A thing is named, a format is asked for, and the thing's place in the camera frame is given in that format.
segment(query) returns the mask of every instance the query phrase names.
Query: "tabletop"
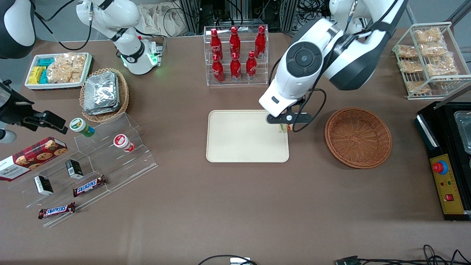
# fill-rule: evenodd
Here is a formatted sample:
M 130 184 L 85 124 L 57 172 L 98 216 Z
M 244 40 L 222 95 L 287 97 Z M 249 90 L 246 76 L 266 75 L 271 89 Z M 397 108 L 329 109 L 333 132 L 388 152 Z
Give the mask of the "tabletop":
M 405 98 L 390 52 L 403 32 L 390 40 L 362 88 L 339 91 L 320 79 L 326 105 L 304 131 L 289 133 L 290 158 L 280 164 L 206 160 L 208 114 L 262 109 L 258 99 L 267 86 L 208 87 L 201 36 L 169 38 L 162 66 L 142 76 L 127 71 L 111 41 L 91 41 L 81 51 L 92 54 L 93 70 L 112 67 L 123 73 L 130 90 L 127 112 L 140 124 L 158 167 L 53 228 L 43 228 L 37 210 L 26 210 L 21 194 L 1 182 L 0 263 L 194 265 L 212 255 L 234 254 L 261 265 L 332 264 L 352 255 L 422 258 L 424 244 L 444 257 L 456 248 L 471 256 L 471 223 L 443 221 L 425 146 L 414 127 L 416 112 L 430 101 Z M 270 66 L 290 41 L 282 33 L 270 34 Z M 65 50 L 46 41 L 33 50 L 60 52 Z M 81 116 L 78 90 L 22 87 L 21 93 L 37 110 L 67 121 Z M 305 110 L 313 113 L 321 102 L 314 94 Z M 369 109 L 389 127 L 393 146 L 384 164 L 358 170 L 331 154 L 325 123 L 344 107 Z M 1 146 L 0 159 L 47 136 L 72 146 L 76 136 L 7 128 L 18 140 Z

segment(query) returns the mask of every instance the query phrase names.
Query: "round basket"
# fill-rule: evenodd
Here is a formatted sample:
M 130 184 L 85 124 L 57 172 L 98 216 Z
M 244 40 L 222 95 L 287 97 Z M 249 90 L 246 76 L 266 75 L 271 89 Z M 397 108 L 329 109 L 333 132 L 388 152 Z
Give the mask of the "round basket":
M 386 124 L 363 108 L 343 108 L 332 114 L 325 125 L 325 140 L 336 158 L 354 168 L 381 165 L 392 147 Z
M 103 123 L 125 112 L 126 109 L 128 108 L 128 104 L 129 104 L 128 84 L 126 83 L 124 76 L 122 76 L 122 74 L 118 70 L 113 69 L 113 68 L 100 69 L 98 71 L 93 72 L 90 76 L 101 75 L 102 73 L 107 72 L 107 71 L 114 72 L 118 76 L 119 100 L 121 103 L 121 108 L 118 111 L 108 112 L 108 113 L 103 113 L 103 114 L 98 114 L 98 115 L 88 115 L 86 112 L 82 111 L 83 116 L 87 120 L 92 121 L 92 122 Z M 80 106 L 83 108 L 83 102 L 85 101 L 85 83 L 82 84 L 82 88 L 80 88 L 79 101 L 80 101 Z

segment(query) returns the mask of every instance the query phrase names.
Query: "coca-cola bottle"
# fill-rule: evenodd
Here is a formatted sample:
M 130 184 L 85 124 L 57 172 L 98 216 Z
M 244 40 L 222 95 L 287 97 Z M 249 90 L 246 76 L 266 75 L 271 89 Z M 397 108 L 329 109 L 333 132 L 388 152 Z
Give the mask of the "coca-cola bottle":
M 231 54 L 233 52 L 237 53 L 240 57 L 240 38 L 237 34 L 237 27 L 231 27 L 231 37 L 229 38 L 229 47 Z
M 257 72 L 257 60 L 255 59 L 255 51 L 249 51 L 249 58 L 247 59 L 246 71 L 247 80 L 255 80 L 255 73 Z
M 221 40 L 218 37 L 218 31 L 215 28 L 211 29 L 211 51 L 213 54 L 219 56 L 219 60 L 222 60 L 222 44 Z
M 212 73 L 217 84 L 224 82 L 224 70 L 222 69 L 222 63 L 219 61 L 219 55 L 217 54 L 212 55 Z
M 231 61 L 231 78 L 232 81 L 235 83 L 240 82 L 242 79 L 242 75 L 240 73 L 241 71 L 241 65 L 239 62 L 239 55 L 236 52 L 233 52 L 231 54 L 232 61 Z
M 255 37 L 255 57 L 263 58 L 266 43 L 267 38 L 265 36 L 265 26 L 260 26 L 259 33 L 257 34 L 257 37 Z

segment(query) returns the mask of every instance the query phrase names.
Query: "emergency stop button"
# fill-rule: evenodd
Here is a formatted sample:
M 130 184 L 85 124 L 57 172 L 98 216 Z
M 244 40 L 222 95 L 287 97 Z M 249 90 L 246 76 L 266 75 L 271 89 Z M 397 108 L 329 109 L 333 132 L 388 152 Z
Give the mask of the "emergency stop button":
M 433 163 L 432 170 L 433 172 L 440 175 L 445 175 L 448 172 L 448 164 L 445 161 L 440 160 L 436 163 Z

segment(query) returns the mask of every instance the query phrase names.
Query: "yellow control panel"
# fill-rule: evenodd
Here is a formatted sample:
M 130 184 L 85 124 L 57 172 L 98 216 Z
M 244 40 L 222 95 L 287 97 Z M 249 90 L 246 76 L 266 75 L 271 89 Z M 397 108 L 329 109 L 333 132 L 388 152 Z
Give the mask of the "yellow control panel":
M 455 176 L 451 169 L 448 154 L 430 159 L 430 164 L 432 165 L 443 213 L 446 215 L 463 214 L 463 204 L 456 187 Z

